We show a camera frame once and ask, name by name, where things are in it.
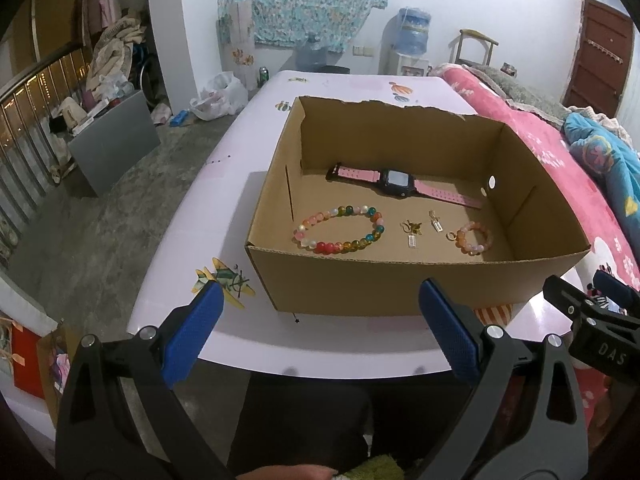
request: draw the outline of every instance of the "blue gripper pad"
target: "blue gripper pad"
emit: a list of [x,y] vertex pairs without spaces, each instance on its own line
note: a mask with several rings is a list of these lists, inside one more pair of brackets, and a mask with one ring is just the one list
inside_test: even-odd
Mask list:
[[467,384],[477,384],[480,380],[478,346],[431,280],[422,282],[418,303],[455,377]]
[[593,275],[593,286],[622,308],[631,308],[634,304],[632,290],[604,270],[596,270]]
[[191,302],[191,312],[164,346],[162,377],[169,388],[185,380],[191,372],[200,350],[220,319],[224,303],[222,287],[217,282],[201,290]]

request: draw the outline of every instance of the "colorful beaded bracelet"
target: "colorful beaded bracelet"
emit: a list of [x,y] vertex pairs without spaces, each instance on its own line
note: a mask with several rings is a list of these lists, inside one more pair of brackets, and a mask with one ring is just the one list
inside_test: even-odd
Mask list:
[[[307,231],[311,229],[318,222],[328,220],[335,216],[355,216],[364,215],[371,218],[373,222],[373,231],[360,240],[354,240],[353,242],[316,242],[307,237]],[[306,220],[302,221],[302,224],[293,231],[293,237],[300,244],[300,247],[315,251],[318,254],[337,254],[337,253],[353,253],[359,249],[364,249],[372,242],[377,241],[380,235],[385,231],[385,221],[382,219],[382,215],[376,211],[375,207],[369,207],[363,205],[361,207],[353,206],[340,206],[331,211],[324,213],[316,213],[310,216]]]

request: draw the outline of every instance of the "cardboard box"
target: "cardboard box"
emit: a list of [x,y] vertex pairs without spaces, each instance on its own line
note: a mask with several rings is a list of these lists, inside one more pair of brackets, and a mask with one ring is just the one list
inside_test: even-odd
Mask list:
[[44,399],[54,428],[58,426],[58,411],[68,368],[74,360],[79,343],[79,336],[68,326],[61,324],[49,335],[40,338],[36,345]]
[[[326,172],[338,161],[350,168],[404,171],[483,200],[483,206],[399,199],[371,185],[328,182]],[[366,249],[325,256],[294,243],[303,219],[362,204],[385,219],[384,234]],[[431,226],[430,210],[440,217],[443,232]],[[422,222],[416,249],[408,247],[400,226],[406,220]],[[495,237],[491,250],[479,256],[463,254],[445,237],[470,220]],[[370,230],[365,216],[333,218],[312,227],[310,237],[359,240]],[[296,99],[289,113],[246,242],[277,310],[332,316],[419,315],[418,288],[426,278],[472,308],[528,301],[547,276],[567,272],[589,248],[554,181],[505,124],[436,108],[312,97]]]

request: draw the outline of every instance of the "white table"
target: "white table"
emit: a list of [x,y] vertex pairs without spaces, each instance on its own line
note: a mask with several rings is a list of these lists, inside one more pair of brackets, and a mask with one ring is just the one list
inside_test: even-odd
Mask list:
[[[241,295],[243,310],[225,303],[201,359],[273,374],[336,379],[448,370],[422,317],[295,317],[278,313],[265,294],[244,242],[287,118],[282,111],[287,107],[280,103],[292,104],[303,95],[475,113],[436,77],[278,73],[229,128],[182,200],[140,288],[129,332],[158,326],[173,308],[188,304],[194,297],[195,269],[214,270],[211,259],[215,257],[229,267],[238,265],[255,296]],[[581,286],[573,274],[569,273],[571,281]],[[508,332],[541,340],[547,333],[563,334],[569,327],[570,321],[538,295],[511,321]]]

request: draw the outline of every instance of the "metal railing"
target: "metal railing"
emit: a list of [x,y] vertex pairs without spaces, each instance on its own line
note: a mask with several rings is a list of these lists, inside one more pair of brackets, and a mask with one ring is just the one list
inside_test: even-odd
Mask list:
[[81,91],[87,59],[81,44],[69,43],[0,89],[0,242],[9,251],[38,203],[60,182],[64,147],[49,132],[49,118]]

